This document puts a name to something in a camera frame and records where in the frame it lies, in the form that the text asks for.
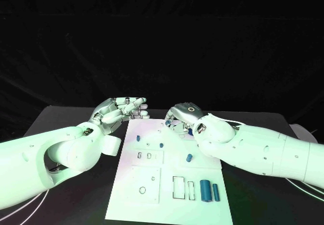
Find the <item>white board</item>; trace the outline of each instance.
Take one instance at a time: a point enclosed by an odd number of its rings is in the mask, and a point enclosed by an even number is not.
[[[192,162],[186,161],[188,154],[194,155]],[[173,198],[173,177],[185,177],[185,199]],[[215,197],[212,202],[202,201],[201,180],[218,184],[219,202]],[[178,135],[165,120],[130,121],[106,219],[178,225],[234,224],[221,160],[201,153],[194,137]]]

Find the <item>black curtain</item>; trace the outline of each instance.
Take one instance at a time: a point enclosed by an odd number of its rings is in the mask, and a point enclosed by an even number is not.
[[[2,1],[2,136],[48,105],[146,97],[150,108],[281,113],[324,99],[320,5],[212,1]]]

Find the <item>table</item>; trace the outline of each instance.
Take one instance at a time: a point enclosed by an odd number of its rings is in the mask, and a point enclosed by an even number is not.
[[[50,106],[42,111],[25,136],[77,126],[88,121],[94,108]],[[149,110],[153,119],[163,119],[168,110]],[[286,118],[276,113],[209,112],[248,125],[270,128],[296,137]],[[124,139],[129,123],[114,136]],[[106,213],[120,161],[119,155],[103,155],[94,168],[50,190],[48,197],[25,225],[137,225],[129,221],[106,220]],[[309,224],[322,222],[324,202],[299,190],[283,178],[255,175],[222,162],[230,207],[235,225]],[[2,224],[15,225],[28,218],[44,194]],[[0,210],[0,218],[25,203]]]

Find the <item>gray tabletop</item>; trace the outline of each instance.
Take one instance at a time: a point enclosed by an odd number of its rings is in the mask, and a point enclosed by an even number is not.
[[[47,107],[27,136],[68,126],[77,126],[84,121],[88,121],[93,111],[94,108]],[[153,119],[165,119],[168,110],[149,110],[149,112]],[[207,113],[214,113],[218,117],[241,121],[248,125],[270,128],[296,137],[286,118],[280,114],[264,112]],[[123,140],[127,125],[129,123],[124,122],[113,134]],[[129,221],[106,220],[120,152],[116,157],[103,155],[97,165],[88,172],[84,172],[50,190],[45,202],[25,225],[140,224]],[[286,179],[255,175],[232,167],[225,162],[222,162],[222,166],[235,225],[309,224],[313,221],[323,220],[324,203],[303,193]],[[19,225],[38,207],[42,198],[44,194],[0,224]],[[12,213],[25,203],[0,210],[0,218]]]

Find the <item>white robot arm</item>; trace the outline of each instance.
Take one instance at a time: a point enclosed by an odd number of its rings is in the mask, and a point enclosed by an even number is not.
[[[0,144],[0,209],[24,202],[67,179],[90,170],[101,153],[116,156],[122,139],[110,134],[122,122],[149,119],[146,98],[110,98],[96,108],[90,121],[77,127]],[[50,171],[44,155],[67,168]]]
[[[172,124],[175,118],[182,121],[178,125]],[[211,113],[205,116],[194,103],[178,104],[166,120],[178,133],[192,132],[207,156],[258,175],[291,178],[324,188],[324,145],[225,120]]]

